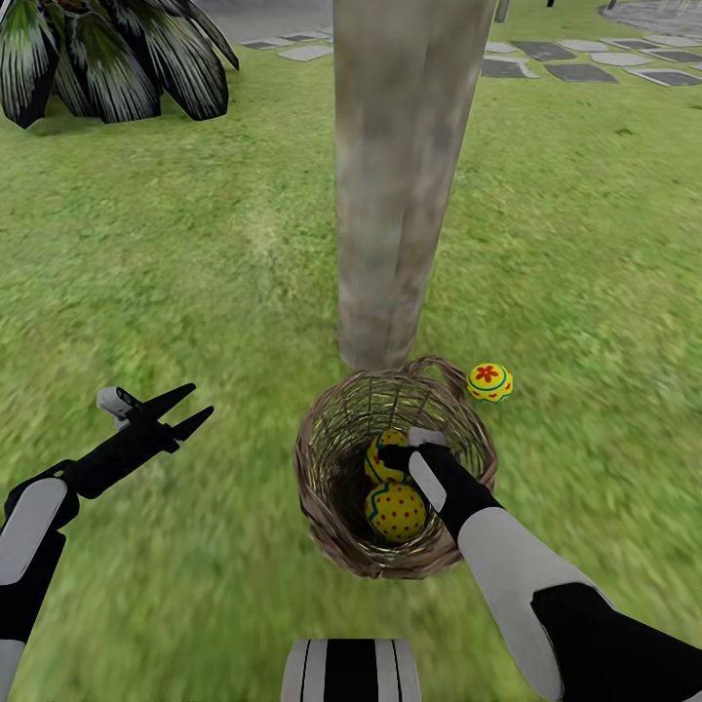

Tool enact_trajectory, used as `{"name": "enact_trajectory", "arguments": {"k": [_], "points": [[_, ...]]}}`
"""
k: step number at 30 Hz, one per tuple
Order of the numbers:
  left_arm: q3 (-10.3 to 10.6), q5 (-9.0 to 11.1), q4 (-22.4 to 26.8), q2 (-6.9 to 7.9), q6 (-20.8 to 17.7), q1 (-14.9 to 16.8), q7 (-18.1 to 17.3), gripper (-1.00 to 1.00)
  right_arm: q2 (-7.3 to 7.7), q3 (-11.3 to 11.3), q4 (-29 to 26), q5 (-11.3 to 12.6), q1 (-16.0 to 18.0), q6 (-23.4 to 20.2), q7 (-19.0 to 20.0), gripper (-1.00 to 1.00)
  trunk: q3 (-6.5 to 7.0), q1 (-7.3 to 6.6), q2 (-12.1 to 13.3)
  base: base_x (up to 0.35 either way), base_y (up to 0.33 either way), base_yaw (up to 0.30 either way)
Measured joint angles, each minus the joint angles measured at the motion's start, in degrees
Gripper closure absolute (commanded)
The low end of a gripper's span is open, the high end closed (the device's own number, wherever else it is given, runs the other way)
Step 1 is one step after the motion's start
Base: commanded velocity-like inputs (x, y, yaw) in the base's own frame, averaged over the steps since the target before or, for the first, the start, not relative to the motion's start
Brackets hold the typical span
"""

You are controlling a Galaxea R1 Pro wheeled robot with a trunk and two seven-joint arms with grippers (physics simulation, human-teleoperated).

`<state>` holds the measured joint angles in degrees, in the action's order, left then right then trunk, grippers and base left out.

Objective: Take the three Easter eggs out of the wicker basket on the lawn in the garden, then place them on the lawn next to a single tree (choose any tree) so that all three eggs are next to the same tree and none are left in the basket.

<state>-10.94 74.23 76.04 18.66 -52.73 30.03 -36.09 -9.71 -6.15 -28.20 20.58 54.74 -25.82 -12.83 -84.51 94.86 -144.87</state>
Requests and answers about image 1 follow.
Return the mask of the easter egg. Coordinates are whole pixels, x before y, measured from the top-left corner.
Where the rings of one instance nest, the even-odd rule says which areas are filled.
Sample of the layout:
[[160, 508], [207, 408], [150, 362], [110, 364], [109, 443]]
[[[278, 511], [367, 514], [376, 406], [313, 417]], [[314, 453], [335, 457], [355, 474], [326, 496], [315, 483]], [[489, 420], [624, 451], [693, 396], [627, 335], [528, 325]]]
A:
[[396, 481], [397, 483], [408, 483], [411, 481], [411, 476], [397, 469], [389, 469], [384, 466], [384, 461], [377, 458], [379, 448], [385, 448], [387, 444], [394, 446], [406, 447], [408, 443], [407, 434], [403, 434], [398, 430], [386, 430], [377, 436], [376, 440], [371, 442], [371, 445], [365, 450], [362, 463], [364, 465], [364, 476], [371, 484], [382, 485]]
[[514, 390], [514, 378], [503, 366], [481, 364], [467, 375], [469, 393], [483, 403], [498, 403]]
[[367, 518], [357, 518], [356, 521], [380, 541], [410, 542], [425, 527], [426, 505], [413, 480], [368, 484], [360, 499]]

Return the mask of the wicker basket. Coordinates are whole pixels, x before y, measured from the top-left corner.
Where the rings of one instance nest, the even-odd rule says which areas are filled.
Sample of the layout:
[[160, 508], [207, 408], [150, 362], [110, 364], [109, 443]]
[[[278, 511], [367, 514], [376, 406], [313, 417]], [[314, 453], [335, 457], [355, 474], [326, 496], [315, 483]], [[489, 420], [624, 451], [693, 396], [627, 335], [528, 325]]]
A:
[[[435, 365], [442, 372], [449, 389], [437, 378], [421, 374]], [[391, 404], [383, 420], [373, 421], [376, 401], [381, 387], [391, 392]], [[368, 385], [359, 387], [365, 383]], [[418, 388], [411, 407], [400, 405], [404, 390]], [[446, 575], [459, 563], [465, 562], [445, 523], [435, 513], [430, 501], [422, 495], [425, 507], [425, 526], [419, 536], [409, 542], [380, 541], [357, 530], [340, 509], [341, 471], [367, 449], [377, 436], [386, 430], [409, 431], [397, 419], [409, 418], [409, 426], [427, 427], [442, 432], [447, 445], [458, 449], [453, 456], [460, 464], [472, 467], [475, 450], [480, 453], [481, 469], [475, 479], [486, 485], [494, 494], [498, 484], [498, 455], [495, 442], [471, 404], [466, 401], [467, 374], [453, 362], [437, 354], [423, 355], [404, 365], [402, 369], [357, 370], [344, 380], [327, 389], [306, 414], [296, 439], [292, 468], [300, 495], [300, 511], [311, 523], [307, 535], [318, 544], [321, 554], [331, 560], [343, 573], [347, 568], [361, 580], [412, 579], [423, 580], [429, 575]], [[353, 388], [353, 390], [351, 389]], [[433, 397], [433, 395], [435, 397]], [[347, 409], [342, 421], [331, 423], [335, 414], [351, 403], [366, 398], [366, 409], [355, 413]], [[426, 401], [441, 410], [442, 419], [428, 416]], [[333, 403], [334, 402], [334, 403]], [[329, 409], [331, 408], [331, 411]], [[363, 421], [366, 423], [360, 425]], [[317, 427], [316, 427], [317, 425]], [[379, 427], [380, 426], [380, 427]], [[316, 429], [315, 429], [316, 427]], [[355, 437], [355, 433], [363, 432]], [[315, 432], [315, 438], [313, 434]], [[468, 433], [466, 435], [466, 433]], [[341, 439], [346, 434], [345, 439]], [[360, 499], [364, 482], [364, 465], [355, 468], [348, 480], [348, 495], [359, 518], [366, 519]]]

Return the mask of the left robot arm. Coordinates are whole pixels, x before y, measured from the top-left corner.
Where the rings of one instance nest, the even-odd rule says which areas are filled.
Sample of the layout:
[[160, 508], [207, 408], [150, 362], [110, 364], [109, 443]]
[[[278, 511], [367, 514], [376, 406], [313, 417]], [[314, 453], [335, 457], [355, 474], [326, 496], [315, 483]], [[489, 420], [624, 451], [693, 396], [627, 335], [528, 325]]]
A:
[[[174, 453], [214, 407], [180, 424], [157, 423], [195, 390], [183, 384], [142, 404], [119, 387], [101, 388], [96, 404], [114, 417], [118, 433], [78, 461], [64, 459], [20, 483], [4, 503], [0, 529], [0, 702], [8, 700], [25, 643], [59, 561], [65, 527], [79, 513], [77, 494], [97, 498], [159, 451]], [[61, 475], [57, 475], [61, 472]]]

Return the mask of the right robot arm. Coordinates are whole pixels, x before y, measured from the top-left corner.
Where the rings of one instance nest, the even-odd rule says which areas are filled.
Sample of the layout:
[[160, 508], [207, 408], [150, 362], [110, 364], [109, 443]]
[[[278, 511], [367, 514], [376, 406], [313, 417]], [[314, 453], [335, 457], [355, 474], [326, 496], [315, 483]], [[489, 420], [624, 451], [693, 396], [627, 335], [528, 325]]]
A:
[[472, 570], [509, 651], [549, 702], [702, 702], [702, 650], [619, 613], [582, 571], [521, 525], [453, 456], [408, 427], [377, 458], [411, 476]]

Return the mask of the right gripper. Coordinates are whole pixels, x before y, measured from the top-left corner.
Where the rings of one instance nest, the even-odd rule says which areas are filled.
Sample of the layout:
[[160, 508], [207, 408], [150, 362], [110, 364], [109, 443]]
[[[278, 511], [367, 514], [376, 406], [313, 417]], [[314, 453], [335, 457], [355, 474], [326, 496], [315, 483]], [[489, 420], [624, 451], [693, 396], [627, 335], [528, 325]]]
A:
[[379, 448], [377, 458], [384, 461], [384, 466], [389, 469], [397, 469], [411, 476], [408, 470], [408, 457], [414, 450], [414, 447], [403, 448], [402, 446], [394, 446], [387, 444], [385, 448]]

